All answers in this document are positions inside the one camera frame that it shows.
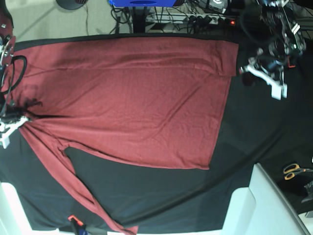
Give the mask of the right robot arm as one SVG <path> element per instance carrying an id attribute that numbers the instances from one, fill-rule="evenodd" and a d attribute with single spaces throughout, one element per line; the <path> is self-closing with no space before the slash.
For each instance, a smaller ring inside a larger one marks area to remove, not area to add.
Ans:
<path id="1" fill-rule="evenodd" d="M 10 144 L 10 136 L 25 122 L 30 121 L 24 111 L 15 106 L 10 98 L 11 92 L 20 84 L 27 68 L 27 58 L 23 55 L 15 56 L 16 37 L 13 35 L 13 18 L 6 6 L 0 2 L 0 88 L 7 83 L 8 88 L 0 92 L 0 145 L 6 149 Z M 15 76 L 15 62 L 22 60 L 22 71 L 17 80 Z"/>

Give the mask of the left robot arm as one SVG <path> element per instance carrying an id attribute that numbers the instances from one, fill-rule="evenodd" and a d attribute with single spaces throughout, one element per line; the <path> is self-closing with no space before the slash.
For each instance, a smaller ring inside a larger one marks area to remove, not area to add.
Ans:
<path id="1" fill-rule="evenodd" d="M 241 75 L 249 73 L 271 86 L 271 97 L 277 100 L 287 98 L 285 69 L 294 68 L 296 60 L 307 45 L 292 10 L 286 8 L 287 0 L 258 0 L 256 5 L 245 8 L 239 17 L 241 29 L 257 44 L 256 56 L 239 68 Z M 269 27 L 271 37 L 260 41 L 254 37 L 245 24 L 245 17 L 254 10 L 260 11 L 260 20 Z"/>

